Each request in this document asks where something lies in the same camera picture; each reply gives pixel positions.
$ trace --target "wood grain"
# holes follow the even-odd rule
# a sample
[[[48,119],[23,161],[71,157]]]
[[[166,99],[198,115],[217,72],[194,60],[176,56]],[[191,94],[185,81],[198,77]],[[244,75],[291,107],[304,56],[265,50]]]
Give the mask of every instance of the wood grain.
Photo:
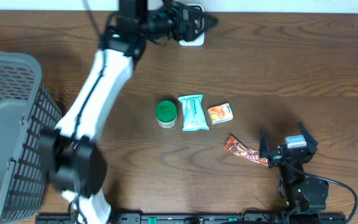
[[[108,12],[96,12],[102,23]],[[149,43],[104,127],[100,148],[109,170],[104,189],[118,207],[143,212],[282,210],[279,173],[228,154],[233,133],[259,146],[259,128],[282,143],[304,121],[319,141],[305,170],[358,193],[358,15],[216,14],[202,47]],[[84,12],[0,11],[0,50],[33,55],[63,111],[88,76],[96,36]],[[209,131],[162,129],[163,99],[204,94],[204,110],[229,102],[234,120]],[[352,196],[330,185],[328,209],[349,214]],[[66,212],[48,188],[40,212]],[[34,218],[24,223],[33,223]],[[358,212],[352,223],[358,223]]]

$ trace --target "white background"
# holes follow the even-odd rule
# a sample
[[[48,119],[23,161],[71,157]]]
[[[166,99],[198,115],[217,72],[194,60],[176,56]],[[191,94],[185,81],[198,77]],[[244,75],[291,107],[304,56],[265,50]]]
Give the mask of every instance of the white background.
[[[88,0],[92,10],[116,11],[118,0]],[[358,0],[180,0],[217,12],[358,13]],[[149,9],[162,4],[149,0]],[[83,10],[82,0],[0,0],[0,9]]]

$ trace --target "orange and white packet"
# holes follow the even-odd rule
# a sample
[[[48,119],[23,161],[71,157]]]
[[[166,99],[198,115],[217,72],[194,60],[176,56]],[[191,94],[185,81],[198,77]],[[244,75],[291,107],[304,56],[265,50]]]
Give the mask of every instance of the orange and white packet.
[[[269,163],[266,158],[259,157],[259,151],[255,149],[250,149],[239,140],[236,139],[233,135],[230,135],[229,140],[224,147],[224,150],[231,152],[234,155],[244,157],[252,162],[256,162],[265,166],[268,166]]]
[[[212,124],[219,124],[233,119],[233,112],[231,111],[229,103],[208,109],[208,114]]]

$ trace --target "plastic basket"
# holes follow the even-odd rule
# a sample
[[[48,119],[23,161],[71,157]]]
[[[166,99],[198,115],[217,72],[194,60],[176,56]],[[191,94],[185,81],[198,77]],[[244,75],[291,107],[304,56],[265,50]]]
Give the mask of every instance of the plastic basket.
[[[61,117],[41,81],[36,59],[0,52],[0,223],[23,220],[41,205],[39,131]]]

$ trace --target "small orange box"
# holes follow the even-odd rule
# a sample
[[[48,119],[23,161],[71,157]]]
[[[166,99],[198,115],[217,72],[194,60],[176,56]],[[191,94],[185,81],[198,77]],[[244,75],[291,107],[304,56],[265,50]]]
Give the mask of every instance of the small orange box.
[[[208,109],[208,114],[212,124],[219,124],[233,119],[233,112],[231,111],[229,103]]]

